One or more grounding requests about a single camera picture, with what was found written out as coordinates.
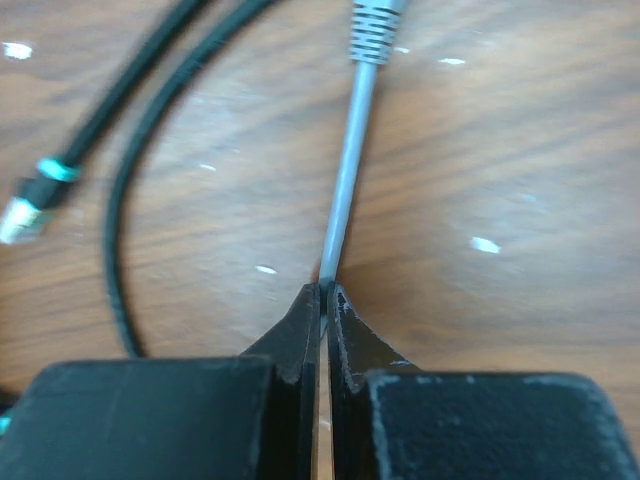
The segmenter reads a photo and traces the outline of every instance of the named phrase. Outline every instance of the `black cable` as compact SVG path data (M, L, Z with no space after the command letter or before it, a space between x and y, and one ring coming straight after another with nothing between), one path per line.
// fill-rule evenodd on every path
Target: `black cable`
M89 119L57 157L61 163L70 167L82 163L167 49L209 3L210 0L181 0L167 12Z
M81 165L117 118L131 95L177 37L211 0L180 0L142 43L138 54L108 90L58 156L41 160L32 178L22 179L0 224L0 242L36 236L80 177Z
M136 167L151 140L155 129L169 107L184 91L197 71L219 53L225 44L263 10L278 0L245 0L227 15L171 74L167 82L151 100L136 130L130 138L119 170L111 187L104 223L103 257L108 301L124 349L132 357L144 357L131 307L127 301L122 276L121 240L122 210Z

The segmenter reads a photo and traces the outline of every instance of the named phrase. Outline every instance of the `white speck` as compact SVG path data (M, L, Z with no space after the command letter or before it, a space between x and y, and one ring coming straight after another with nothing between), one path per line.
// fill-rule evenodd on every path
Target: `white speck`
M33 48L24 43L2 42L4 56L15 60L27 60L31 58Z
M327 430L331 430L331 422L329 420L327 420L326 418L320 418L318 420L318 423L320 425L322 425L324 428L326 428Z
M480 250L485 253L495 253L498 254L502 250L499 245L496 245L491 240L487 240L486 238L473 237L471 239L471 247L476 250Z
M256 270L262 273L268 273L269 275L275 275L276 273L278 273L273 268L266 265L256 265Z
M447 65L463 65L463 64L467 63L464 60L461 60L459 58L442 58L442 59L438 60L438 62L446 63Z

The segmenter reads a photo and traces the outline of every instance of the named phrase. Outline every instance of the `wooden table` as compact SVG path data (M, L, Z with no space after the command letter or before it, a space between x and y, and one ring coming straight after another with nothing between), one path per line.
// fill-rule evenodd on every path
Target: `wooden table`
M3 202L168 3L0 0L0 41L33 48L0 58ZM122 355L100 267L110 178L167 68L235 2L220 3L140 94L47 234L0 248L3 385L22 389L51 362ZM237 354L313 276L353 72L349 18L347 1L283 2L162 128L127 237L153 356ZM414 0L381 74L340 272L362 316L425 369L589 375L636 448L639 18L637 0Z

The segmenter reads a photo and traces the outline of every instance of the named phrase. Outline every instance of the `cable connector boot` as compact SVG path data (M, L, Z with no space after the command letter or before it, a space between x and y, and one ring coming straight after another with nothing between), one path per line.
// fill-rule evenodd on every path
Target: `cable connector boot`
M385 65L409 0L355 0L351 59Z

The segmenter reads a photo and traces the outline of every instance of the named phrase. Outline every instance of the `gray cable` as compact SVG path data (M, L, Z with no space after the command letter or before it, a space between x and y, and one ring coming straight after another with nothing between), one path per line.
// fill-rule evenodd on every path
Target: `gray cable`
M336 279L340 263L378 65L384 65L389 60L400 16L409 3L408 0L356 1L351 29L351 58L357 61L357 66L342 158L318 275L320 286L325 293L327 285Z
M351 201L358 176L360 153L367 133L369 111L373 100L373 90L376 84L378 65L369 62L358 62L353 81L351 107L347 122L342 159L336 189L333 194L333 204L329 214L327 235L324 240L324 250L320 263L320 285L324 288L336 279L340 253L344 243L345 232L349 222Z

